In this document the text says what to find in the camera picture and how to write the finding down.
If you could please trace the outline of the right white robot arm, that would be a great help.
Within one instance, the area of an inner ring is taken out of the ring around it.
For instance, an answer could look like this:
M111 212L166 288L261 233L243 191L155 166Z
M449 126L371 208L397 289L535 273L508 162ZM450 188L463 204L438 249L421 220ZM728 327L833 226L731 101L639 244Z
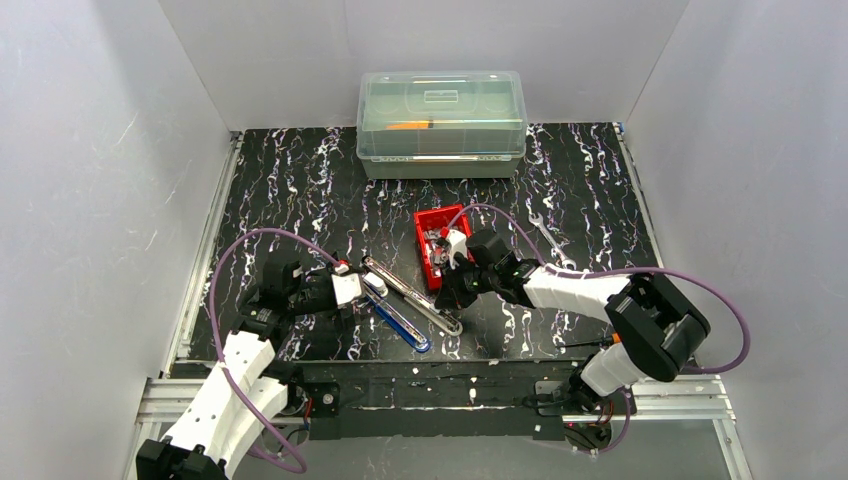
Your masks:
M527 308L558 309L610 324L619 340L590 356L556 401L594 405L646 378L671 382L711 331L694 304L662 273L593 277L519 259L496 232L443 229L436 241L439 309L469 307L493 292Z

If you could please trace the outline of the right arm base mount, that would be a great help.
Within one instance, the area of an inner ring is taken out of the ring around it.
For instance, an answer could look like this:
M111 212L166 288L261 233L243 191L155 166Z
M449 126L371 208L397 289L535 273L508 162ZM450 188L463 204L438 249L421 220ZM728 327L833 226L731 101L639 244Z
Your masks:
M632 391L621 387L608 395L592 390L581 378L591 357L580 363L564 380L539 380L532 391L516 401L543 417L597 415L596 423L608 423L615 414L633 415L637 409Z

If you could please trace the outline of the blue stapler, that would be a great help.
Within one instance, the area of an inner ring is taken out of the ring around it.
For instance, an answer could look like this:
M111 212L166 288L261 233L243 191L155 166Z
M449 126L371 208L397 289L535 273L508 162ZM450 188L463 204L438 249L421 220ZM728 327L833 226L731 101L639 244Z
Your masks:
M372 291L366 292L366 298L376 313L416 352L430 350L431 342L414 324L395 309L385 298Z

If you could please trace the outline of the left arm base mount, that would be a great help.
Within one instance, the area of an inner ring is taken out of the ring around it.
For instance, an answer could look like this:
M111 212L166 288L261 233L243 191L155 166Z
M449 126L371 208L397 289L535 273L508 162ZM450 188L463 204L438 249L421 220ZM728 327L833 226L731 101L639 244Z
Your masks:
M275 418L332 418L339 414L341 388L335 382L300 382L289 385L286 406Z

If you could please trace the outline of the black silver stapler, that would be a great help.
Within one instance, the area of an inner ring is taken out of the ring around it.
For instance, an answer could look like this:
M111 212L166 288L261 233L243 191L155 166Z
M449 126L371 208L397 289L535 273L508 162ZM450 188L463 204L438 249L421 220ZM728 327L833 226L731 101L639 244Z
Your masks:
M458 319L446 311L437 309L433 301L392 273L385 265L368 255L363 257L362 265L368 272L382 279L389 288L400 294L407 304L446 335L459 337L463 333L463 325Z

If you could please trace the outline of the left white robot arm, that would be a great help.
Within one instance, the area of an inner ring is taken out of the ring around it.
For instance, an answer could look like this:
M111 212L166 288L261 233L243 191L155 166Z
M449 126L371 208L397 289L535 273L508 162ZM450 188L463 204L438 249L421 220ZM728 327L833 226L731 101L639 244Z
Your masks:
M136 478L231 478L271 418L306 389L301 369L276 358L294 321L338 313L366 290L361 270L345 261L313 271L297 261L267 262L185 412L139 446Z

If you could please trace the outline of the red plastic bin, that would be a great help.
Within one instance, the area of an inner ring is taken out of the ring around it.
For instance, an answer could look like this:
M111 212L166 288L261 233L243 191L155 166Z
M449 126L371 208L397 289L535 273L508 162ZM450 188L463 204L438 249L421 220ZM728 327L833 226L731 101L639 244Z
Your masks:
M437 253L441 248L437 240L452 219L461 212L462 205L450 205L430 210L419 210L413 214L415 234L424 272L425 284L431 293L441 288L442 275L437 265Z

